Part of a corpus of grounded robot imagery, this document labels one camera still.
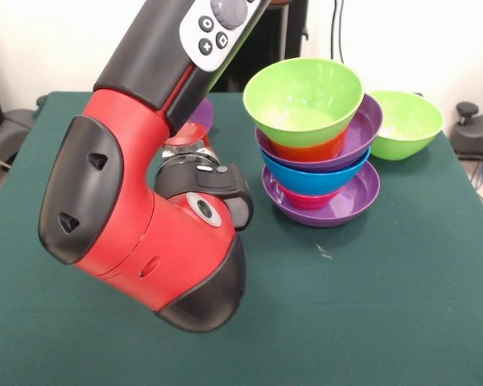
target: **stacked bowls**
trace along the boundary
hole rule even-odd
[[[334,226],[376,199],[379,177],[368,157],[383,116],[350,68],[318,58],[280,61],[250,80],[244,104],[257,124],[263,186],[285,215]]]

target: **white button panel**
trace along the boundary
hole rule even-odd
[[[215,17],[211,0],[195,0],[180,24],[179,33],[184,50],[198,68],[214,72],[224,63],[262,0],[245,1],[248,8],[245,22],[228,30]]]

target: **bowl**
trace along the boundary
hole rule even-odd
[[[444,126],[440,110],[410,92],[378,91],[370,95],[381,105],[383,124],[372,145],[372,155],[398,161],[420,152]]]
[[[338,171],[316,173],[291,169],[268,158],[263,160],[271,174],[283,187],[300,195],[328,195],[348,183],[363,167],[370,156],[370,149],[353,165]]]
[[[290,203],[266,166],[263,168],[262,182],[266,194],[285,216],[314,228],[331,228],[354,220],[375,202],[381,185],[379,174],[370,162],[366,162],[329,203],[310,211],[298,209]]]
[[[188,121],[202,125],[208,133],[213,126],[214,116],[213,103],[208,98],[204,98]]]
[[[316,209],[322,208],[323,206],[327,205],[327,203],[331,201],[341,190],[338,189],[337,191],[329,193],[328,195],[300,195],[293,191],[289,191],[279,183],[277,184],[292,206],[305,211],[315,211]]]
[[[270,139],[256,127],[256,142],[260,149],[277,163],[302,171],[328,172],[344,169],[355,163],[374,142],[383,120],[379,103],[365,94],[356,115],[351,120],[344,149],[338,157],[323,162],[296,162],[279,157]]]
[[[270,141],[274,152],[283,159],[294,162],[322,162],[338,157],[344,150],[349,127],[333,139],[311,147],[288,147]]]
[[[271,141],[309,147],[344,131],[363,95],[360,79],[344,64],[294,58],[253,76],[243,92],[243,103]]]

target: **green bowl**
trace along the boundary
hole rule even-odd
[[[381,106],[383,123],[371,147],[374,157],[398,161],[420,152],[444,126],[440,110],[411,92],[369,93]]]
[[[309,147],[344,131],[363,96],[360,79],[345,65],[294,58],[258,72],[246,85],[243,103],[271,141]]]

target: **white wall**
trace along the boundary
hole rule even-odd
[[[368,91],[423,92],[447,127],[458,101],[483,112],[483,0],[345,1],[345,63]],[[52,90],[90,90],[142,3],[0,0],[3,107],[34,108]],[[303,55],[329,57],[333,1],[310,3]]]

